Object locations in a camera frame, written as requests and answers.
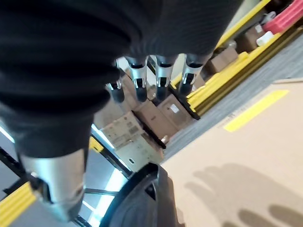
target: gray carpet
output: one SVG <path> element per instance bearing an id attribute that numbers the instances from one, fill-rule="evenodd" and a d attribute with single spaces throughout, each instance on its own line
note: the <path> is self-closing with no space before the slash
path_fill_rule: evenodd
<path id="1" fill-rule="evenodd" d="M 268 87 L 273 81 L 303 77 L 303 35 L 281 50 L 255 71 L 225 98 L 213 106 L 201 119 L 178 132 L 167 145 L 165 158 L 176 154 L 190 142 L 212 128 L 226 116 Z"/>

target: warehouse shelf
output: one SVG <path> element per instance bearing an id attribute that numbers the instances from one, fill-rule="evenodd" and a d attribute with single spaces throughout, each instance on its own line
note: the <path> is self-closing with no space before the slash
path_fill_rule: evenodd
<path id="1" fill-rule="evenodd" d="M 191 102 L 196 106 L 195 109 L 198 115 L 203 115 L 220 99 L 225 97 L 236 86 L 238 86 L 242 81 L 249 77 L 255 70 L 261 67 L 276 53 L 278 53 L 284 46 L 286 46 L 302 33 L 303 27 L 292 27 L 283 34 L 276 34 L 270 43 L 267 43 L 266 47 L 259 47 L 254 51 L 254 53 L 251 52 L 250 54 L 242 54 L 242 56 L 240 56 L 239 59 L 233 64 L 233 66 L 237 65 L 237 69 L 234 68 L 234 71 L 228 71 L 228 69 L 224 70 L 225 73 L 230 72 L 230 75 L 227 76 L 227 74 L 225 74 L 225 76 L 222 76 L 221 74 L 222 77 L 217 77 L 217 80 L 209 80 L 208 86 L 212 87 L 212 91 L 209 91 L 208 94 L 204 94 L 202 92 L 203 88 L 200 88 L 200 92 L 202 92 L 200 93 L 200 97 L 196 96 L 193 98 L 191 95 Z"/>
<path id="2" fill-rule="evenodd" d="M 262 0 L 259 2 L 248 14 L 246 14 L 238 23 L 231 27 L 227 32 L 225 32 L 220 38 L 217 46 L 221 46 L 223 43 L 228 41 L 237 31 L 241 29 L 249 20 L 251 20 L 260 10 L 262 10 L 271 0 Z M 170 83 L 177 87 L 178 83 L 181 81 L 182 74 L 177 75 Z"/>
<path id="3" fill-rule="evenodd" d="M 214 74 L 205 84 L 204 87 L 198 88 L 196 91 L 189 94 L 188 103 L 196 108 L 203 101 L 205 101 L 211 94 L 217 91 L 230 79 L 232 79 L 237 73 L 244 69 L 249 63 L 256 59 L 263 51 L 265 51 L 271 44 L 273 44 L 279 37 L 280 33 L 275 34 L 272 39 L 265 44 L 260 46 L 250 54 L 243 52 L 239 54 L 238 59 L 231 64 L 229 67 L 225 68 L 223 71 Z"/>

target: robotic hand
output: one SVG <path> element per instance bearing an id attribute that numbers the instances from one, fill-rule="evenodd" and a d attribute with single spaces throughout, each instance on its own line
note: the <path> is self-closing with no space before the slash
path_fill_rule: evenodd
<path id="1" fill-rule="evenodd" d="M 105 84 L 119 80 L 112 62 L 128 56 L 144 101 L 146 56 L 157 55 L 157 95 L 162 97 L 174 56 L 187 53 L 180 87 L 185 95 L 240 3 L 1 2 L 1 120 L 33 191 L 58 219 L 69 221 L 79 212 L 93 114 L 109 100 Z"/>

